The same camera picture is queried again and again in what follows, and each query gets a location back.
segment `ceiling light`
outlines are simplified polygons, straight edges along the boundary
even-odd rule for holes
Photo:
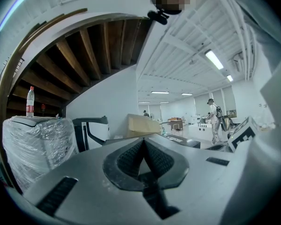
[[[214,54],[213,51],[211,50],[208,50],[206,53],[205,53],[206,57],[208,57],[208,59],[210,61],[212,61],[213,64],[215,64],[215,66],[218,68],[218,69],[222,69],[224,68],[223,64],[220,62],[220,60],[217,58],[217,56]]]
[[[151,92],[151,93],[158,93],[158,94],[169,94],[170,92]]]
[[[5,17],[3,18],[1,24],[0,24],[0,32],[2,30],[2,28],[4,27],[4,25],[6,24],[6,22],[8,21],[8,19],[10,18],[10,16],[14,13],[14,11],[18,8],[18,6],[24,2],[24,0],[16,0],[15,3],[12,5],[12,7],[9,9],[9,11],[6,13]]]
[[[233,81],[233,78],[231,77],[231,75],[228,75],[227,78],[229,79],[229,81]]]

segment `floor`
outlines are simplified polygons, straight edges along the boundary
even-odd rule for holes
[[[188,129],[189,125],[183,126],[183,130],[179,131],[179,132],[175,131],[175,130],[171,130],[170,125],[167,124],[167,123],[163,123],[163,127],[164,127],[165,132],[168,133],[168,134],[173,134],[173,135],[176,135],[176,136],[179,136],[179,137],[183,137],[183,138],[186,138],[186,139],[192,139],[192,140],[196,140],[196,141],[201,142],[201,149],[206,149],[206,148],[209,148],[209,147],[212,146],[211,141],[191,137],[189,135],[189,129]]]

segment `plastic wrap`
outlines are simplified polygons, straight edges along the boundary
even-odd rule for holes
[[[8,163],[23,192],[73,154],[74,126],[70,119],[50,119],[35,127],[14,122],[3,123],[3,146]]]

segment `staircase underside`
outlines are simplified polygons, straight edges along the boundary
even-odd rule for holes
[[[35,116],[56,116],[109,76],[135,65],[152,21],[137,17],[83,26],[43,50],[21,73],[8,98],[7,117],[26,114],[30,86]]]

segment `wooden stair railing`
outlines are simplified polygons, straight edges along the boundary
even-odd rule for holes
[[[75,98],[113,74],[137,63],[152,22],[123,14],[101,15],[75,28],[41,51],[14,77],[28,45],[61,15],[31,31],[9,59],[0,82],[0,154],[11,184],[19,191],[2,146],[2,124],[13,115],[25,115],[26,97],[34,86],[35,114],[54,117]]]

